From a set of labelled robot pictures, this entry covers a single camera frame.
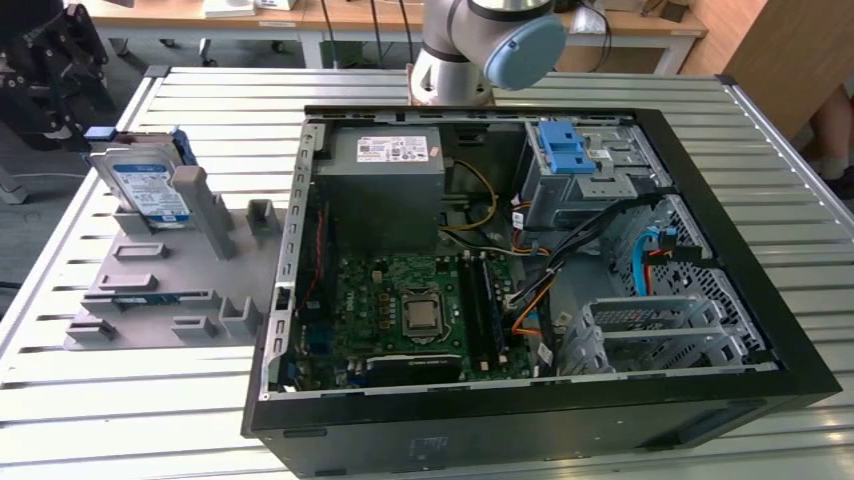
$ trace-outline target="power supply label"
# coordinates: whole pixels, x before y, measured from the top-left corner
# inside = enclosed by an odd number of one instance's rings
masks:
[[[361,137],[358,139],[356,161],[426,162],[426,137]]]
[[[165,165],[113,165],[116,180],[142,214],[154,222],[185,222],[189,209],[184,199],[169,185],[170,174]]]

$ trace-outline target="blue drive bay latch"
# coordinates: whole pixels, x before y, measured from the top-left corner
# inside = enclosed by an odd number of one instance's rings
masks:
[[[593,173],[596,164],[587,158],[584,138],[569,122],[540,122],[539,138],[545,149],[551,173]]]

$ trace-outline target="ram slot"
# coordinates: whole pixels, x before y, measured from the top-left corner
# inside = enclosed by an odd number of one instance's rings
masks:
[[[456,265],[468,359],[472,369],[485,371],[497,364],[499,351],[490,318],[495,296],[482,259],[461,259]]]

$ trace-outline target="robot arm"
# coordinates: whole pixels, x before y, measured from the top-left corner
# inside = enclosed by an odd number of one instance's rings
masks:
[[[78,114],[89,107],[110,113],[114,104],[101,83],[106,51],[85,7],[2,0],[0,23],[0,120],[34,149],[86,152]]]
[[[552,0],[429,0],[409,93],[424,105],[481,105],[553,68],[565,30]]]

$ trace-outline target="motherboard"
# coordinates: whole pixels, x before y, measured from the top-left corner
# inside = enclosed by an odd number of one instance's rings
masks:
[[[332,321],[304,328],[304,387],[531,376],[525,344],[505,332],[503,256],[342,256],[336,278]]]

